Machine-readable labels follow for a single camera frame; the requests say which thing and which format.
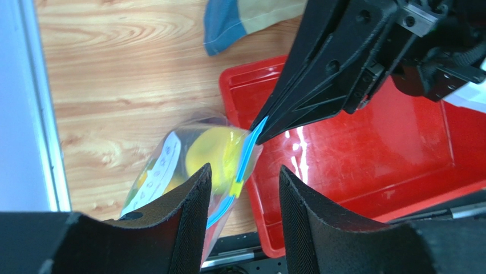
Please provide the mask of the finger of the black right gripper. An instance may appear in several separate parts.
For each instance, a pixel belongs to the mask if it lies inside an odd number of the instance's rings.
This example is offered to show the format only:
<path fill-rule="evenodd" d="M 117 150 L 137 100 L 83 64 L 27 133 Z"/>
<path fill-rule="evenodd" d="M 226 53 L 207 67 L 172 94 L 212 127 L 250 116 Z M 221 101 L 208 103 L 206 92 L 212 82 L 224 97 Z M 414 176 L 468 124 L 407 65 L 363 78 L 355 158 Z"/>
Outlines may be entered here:
<path fill-rule="evenodd" d="M 416 35 L 399 24 L 407 1 L 308 1 L 277 84 L 255 118 L 263 144 L 353 112 L 378 91 Z"/>

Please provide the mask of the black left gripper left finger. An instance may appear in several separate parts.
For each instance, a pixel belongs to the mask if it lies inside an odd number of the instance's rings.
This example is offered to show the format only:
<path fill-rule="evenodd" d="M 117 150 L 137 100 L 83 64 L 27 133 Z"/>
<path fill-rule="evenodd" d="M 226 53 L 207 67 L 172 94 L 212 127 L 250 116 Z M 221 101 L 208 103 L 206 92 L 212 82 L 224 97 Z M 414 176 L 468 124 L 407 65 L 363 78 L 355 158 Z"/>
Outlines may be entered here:
<path fill-rule="evenodd" d="M 2 273 L 198 273 L 212 170 L 119 220 L 80 212 L 1 213 Z"/>

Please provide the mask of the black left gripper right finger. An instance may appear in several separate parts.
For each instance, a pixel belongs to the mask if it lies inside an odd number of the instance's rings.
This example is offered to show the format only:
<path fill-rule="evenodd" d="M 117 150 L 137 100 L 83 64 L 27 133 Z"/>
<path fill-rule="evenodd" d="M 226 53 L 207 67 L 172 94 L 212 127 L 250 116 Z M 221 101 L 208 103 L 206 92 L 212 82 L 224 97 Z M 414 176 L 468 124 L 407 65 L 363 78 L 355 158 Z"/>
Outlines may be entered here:
<path fill-rule="evenodd" d="M 485 218 L 386 224 L 279 175 L 289 273 L 484 273 Z"/>

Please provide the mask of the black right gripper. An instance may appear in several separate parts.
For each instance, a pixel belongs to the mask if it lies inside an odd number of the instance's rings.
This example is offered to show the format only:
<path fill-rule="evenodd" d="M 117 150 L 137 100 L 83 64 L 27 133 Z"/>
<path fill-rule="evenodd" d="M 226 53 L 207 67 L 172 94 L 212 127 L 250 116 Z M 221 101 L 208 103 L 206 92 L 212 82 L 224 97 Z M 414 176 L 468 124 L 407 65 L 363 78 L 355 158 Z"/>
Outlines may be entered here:
<path fill-rule="evenodd" d="M 388 77 L 402 93 L 434 102 L 483 84 L 485 2 L 403 1 L 367 59 L 343 106 L 348 114 L 365 106 Z"/>

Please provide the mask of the yellow fake lemon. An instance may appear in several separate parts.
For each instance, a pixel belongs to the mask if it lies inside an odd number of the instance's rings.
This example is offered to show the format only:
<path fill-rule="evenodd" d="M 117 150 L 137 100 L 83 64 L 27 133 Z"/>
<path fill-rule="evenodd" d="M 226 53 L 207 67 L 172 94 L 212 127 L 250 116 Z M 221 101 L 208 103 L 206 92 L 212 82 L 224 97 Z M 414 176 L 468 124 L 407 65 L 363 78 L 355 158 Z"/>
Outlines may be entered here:
<path fill-rule="evenodd" d="M 246 131 L 228 126 L 211 127 L 189 147 L 185 169 L 192 176 L 209 163 L 212 170 L 212 191 L 222 195 L 230 189 L 236 176 Z"/>

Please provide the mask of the clear zip top bag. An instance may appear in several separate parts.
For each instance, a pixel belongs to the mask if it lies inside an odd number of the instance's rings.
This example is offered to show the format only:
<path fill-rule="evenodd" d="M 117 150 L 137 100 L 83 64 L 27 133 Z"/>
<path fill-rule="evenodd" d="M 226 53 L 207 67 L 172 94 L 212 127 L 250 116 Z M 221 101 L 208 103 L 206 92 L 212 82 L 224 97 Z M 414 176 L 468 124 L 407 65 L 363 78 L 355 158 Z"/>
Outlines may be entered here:
<path fill-rule="evenodd" d="M 132 185 L 120 215 L 141 208 L 186 182 L 204 164 L 212 170 L 212 189 L 202 260 L 211 253 L 220 233 L 253 173 L 263 146 L 256 140 L 263 120 L 253 130 L 233 125 L 212 112 L 194 114 L 175 126 L 156 147 Z"/>

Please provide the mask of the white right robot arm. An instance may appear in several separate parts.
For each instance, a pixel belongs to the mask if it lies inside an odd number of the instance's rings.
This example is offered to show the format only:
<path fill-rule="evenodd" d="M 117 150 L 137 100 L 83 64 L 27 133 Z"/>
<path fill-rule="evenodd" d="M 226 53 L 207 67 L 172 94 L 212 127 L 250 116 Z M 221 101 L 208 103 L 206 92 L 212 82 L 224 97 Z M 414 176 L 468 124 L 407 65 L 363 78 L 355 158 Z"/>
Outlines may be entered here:
<path fill-rule="evenodd" d="M 308 1 L 257 144 L 363 108 L 391 78 L 409 96 L 485 111 L 484 1 Z"/>

